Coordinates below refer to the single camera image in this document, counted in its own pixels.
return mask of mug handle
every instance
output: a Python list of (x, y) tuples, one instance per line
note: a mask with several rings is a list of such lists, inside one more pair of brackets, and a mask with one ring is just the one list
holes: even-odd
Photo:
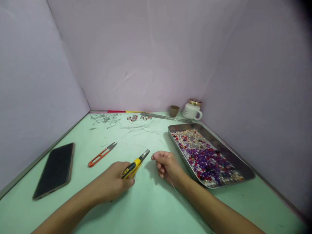
[(197, 112), (199, 113), (199, 117), (198, 117), (198, 119), (196, 119), (196, 117), (194, 117), (194, 119), (195, 119), (195, 120), (201, 120), (201, 118), (202, 118), (202, 112), (199, 111), (199, 110), (198, 110)]

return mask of lavender wall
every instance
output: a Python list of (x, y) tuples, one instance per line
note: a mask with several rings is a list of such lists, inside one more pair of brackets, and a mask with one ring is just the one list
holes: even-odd
[(0, 22), (1, 197), (90, 108), (45, 0), (1, 1)]
[(305, 215), (312, 44), (290, 1), (249, 1), (204, 95), (203, 120)]
[(246, 0), (48, 0), (93, 110), (201, 98)]

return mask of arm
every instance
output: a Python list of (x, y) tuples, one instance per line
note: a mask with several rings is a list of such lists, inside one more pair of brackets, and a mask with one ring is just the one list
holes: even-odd
[(121, 179), (129, 162), (113, 163), (90, 184), (72, 196), (50, 215), (33, 234), (70, 233), (96, 205), (114, 200), (134, 185), (134, 179)]
[(264, 233), (248, 219), (221, 202), (193, 181), (182, 170), (172, 153), (158, 151), (151, 157), (156, 160), (158, 175), (174, 185), (196, 208), (216, 233)]

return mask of scissors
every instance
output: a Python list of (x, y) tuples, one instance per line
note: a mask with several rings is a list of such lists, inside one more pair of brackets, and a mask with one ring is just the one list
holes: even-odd
[(108, 154), (115, 146), (117, 145), (117, 143), (111, 143), (108, 147), (105, 148), (105, 150), (108, 149), (108, 151), (102, 155), (102, 153), (104, 153), (105, 150), (103, 150), (102, 152), (100, 152), (94, 159), (92, 159), (89, 163), (88, 163), (88, 167), (93, 167), (98, 161), (100, 161), (106, 154)]
[(130, 179), (134, 177), (139, 167), (142, 165), (143, 160), (150, 153), (149, 149), (146, 150), (139, 158), (135, 159), (133, 163), (131, 163), (124, 171), (122, 175), (122, 179), (126, 179), (130, 176)]

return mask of mug lid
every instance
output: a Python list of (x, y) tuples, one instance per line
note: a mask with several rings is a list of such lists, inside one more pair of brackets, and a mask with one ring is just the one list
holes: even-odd
[(196, 99), (196, 98), (191, 98), (189, 101), (188, 101), (189, 104), (191, 105), (194, 105), (194, 106), (201, 106), (202, 104), (202, 101)]

